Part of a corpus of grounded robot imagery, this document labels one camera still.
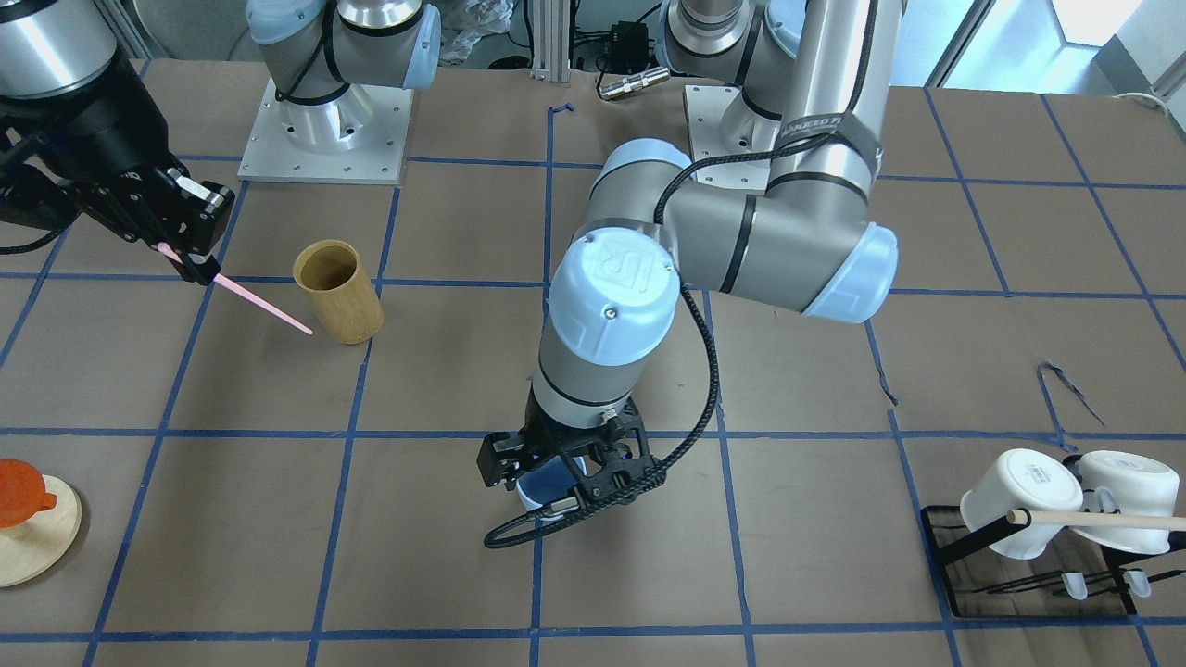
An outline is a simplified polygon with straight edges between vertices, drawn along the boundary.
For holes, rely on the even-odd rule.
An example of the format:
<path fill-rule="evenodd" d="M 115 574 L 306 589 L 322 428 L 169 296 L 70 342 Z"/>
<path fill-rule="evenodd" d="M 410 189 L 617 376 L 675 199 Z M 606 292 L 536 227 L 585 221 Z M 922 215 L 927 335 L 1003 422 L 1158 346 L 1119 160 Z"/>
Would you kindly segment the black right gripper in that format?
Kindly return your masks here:
<path fill-rule="evenodd" d="M 4 131 L 4 223 L 42 237 L 4 246 L 5 255 L 50 244 L 81 214 L 128 242 L 144 241 L 191 282 L 212 282 L 212 253 L 234 193 L 195 182 L 167 150 L 164 131 Z"/>

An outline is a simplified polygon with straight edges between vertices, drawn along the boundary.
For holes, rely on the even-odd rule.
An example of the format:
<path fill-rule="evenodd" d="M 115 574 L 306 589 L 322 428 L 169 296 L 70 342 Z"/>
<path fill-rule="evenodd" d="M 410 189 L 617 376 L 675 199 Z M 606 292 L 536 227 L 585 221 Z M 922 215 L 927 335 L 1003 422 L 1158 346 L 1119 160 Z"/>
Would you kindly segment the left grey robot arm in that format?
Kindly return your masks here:
<path fill-rule="evenodd" d="M 785 1 L 662 5 L 659 61 L 737 85 L 774 123 L 721 157 L 765 161 L 769 177 L 747 191 L 712 184 L 712 157 L 656 138 L 611 152 L 551 277 L 525 423 L 479 447 L 484 485 L 512 488 L 563 460 L 568 488 L 536 507 L 568 517 L 659 483 L 632 393 L 688 284 L 823 320 L 876 313 L 899 250 L 868 198 L 906 8 L 809 1 L 795 32 Z"/>

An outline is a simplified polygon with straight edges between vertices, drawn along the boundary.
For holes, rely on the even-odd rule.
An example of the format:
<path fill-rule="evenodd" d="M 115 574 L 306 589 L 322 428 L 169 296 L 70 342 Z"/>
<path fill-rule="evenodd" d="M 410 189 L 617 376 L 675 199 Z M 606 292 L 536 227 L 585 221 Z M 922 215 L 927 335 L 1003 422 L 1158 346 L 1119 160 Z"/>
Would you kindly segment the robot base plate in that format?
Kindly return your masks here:
<path fill-rule="evenodd" d="M 691 160 L 708 157 L 750 157 L 774 150 L 776 132 L 782 127 L 783 99 L 774 94 L 751 93 L 750 87 L 687 85 L 686 112 Z M 766 193 L 770 160 L 746 160 L 696 170 L 695 182 L 709 186 Z"/>
<path fill-rule="evenodd" d="M 275 99 L 267 83 L 238 169 L 242 182 L 398 185 L 412 90 L 355 84 L 320 106 Z"/>

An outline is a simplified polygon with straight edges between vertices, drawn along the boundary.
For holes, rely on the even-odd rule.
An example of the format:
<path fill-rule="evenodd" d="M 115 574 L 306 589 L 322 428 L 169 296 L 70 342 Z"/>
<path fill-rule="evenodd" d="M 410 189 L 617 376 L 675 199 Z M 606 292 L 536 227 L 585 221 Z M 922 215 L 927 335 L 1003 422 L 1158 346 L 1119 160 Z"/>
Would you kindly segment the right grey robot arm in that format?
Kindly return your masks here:
<path fill-rule="evenodd" d="M 426 1 L 249 1 L 270 69 L 272 155 L 344 163 L 387 150 L 376 88 L 431 85 L 441 15 Z M 93 1 L 4 2 L 4 222 L 51 244 L 81 214 L 165 254 L 186 282 L 216 282 L 234 193 L 196 182 L 167 122 Z"/>

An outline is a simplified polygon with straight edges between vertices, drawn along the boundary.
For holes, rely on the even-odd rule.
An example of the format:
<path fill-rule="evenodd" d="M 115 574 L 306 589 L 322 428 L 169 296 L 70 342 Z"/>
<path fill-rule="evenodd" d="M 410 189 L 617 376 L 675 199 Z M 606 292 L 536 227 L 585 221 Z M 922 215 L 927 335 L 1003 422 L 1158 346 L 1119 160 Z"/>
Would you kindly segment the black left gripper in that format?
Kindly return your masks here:
<path fill-rule="evenodd" d="M 529 394 L 523 427 L 516 434 L 493 432 L 482 442 L 477 466 L 484 485 L 524 485 L 527 474 L 538 472 L 555 457 L 563 460 L 563 471 L 573 478 L 563 496 L 574 497 L 580 506 L 605 501 L 629 504 L 663 485 L 667 472 L 650 451 L 635 398 L 626 394 L 608 419 L 604 409 L 608 406 L 597 412 L 594 425 L 574 427 L 556 421 Z"/>

